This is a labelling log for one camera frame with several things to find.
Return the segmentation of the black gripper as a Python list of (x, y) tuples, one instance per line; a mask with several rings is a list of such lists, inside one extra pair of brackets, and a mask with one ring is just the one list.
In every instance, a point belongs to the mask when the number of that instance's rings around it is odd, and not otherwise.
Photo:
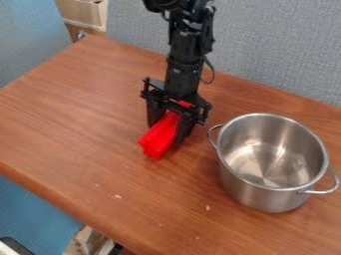
[(150, 128), (167, 110), (181, 115), (174, 137), (174, 143), (181, 144), (195, 124), (205, 124), (211, 110), (211, 103), (198, 93), (199, 84), (207, 85), (213, 82), (205, 81), (201, 77), (203, 65), (211, 68), (211, 63), (207, 58), (199, 58), (194, 63), (179, 63), (173, 57), (167, 57), (167, 64), (163, 81), (144, 78), (142, 98), (147, 101)]

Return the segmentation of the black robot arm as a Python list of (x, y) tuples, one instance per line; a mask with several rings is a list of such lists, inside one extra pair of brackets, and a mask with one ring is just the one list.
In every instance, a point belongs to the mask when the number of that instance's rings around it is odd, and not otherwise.
[(214, 67), (206, 57), (213, 51), (213, 0), (143, 0), (150, 12), (160, 13), (169, 22), (167, 71), (163, 81), (144, 78), (142, 98), (147, 100), (148, 126), (162, 119), (167, 111), (179, 115), (174, 142), (181, 143), (195, 125), (203, 125), (211, 103), (198, 94), (203, 65)]

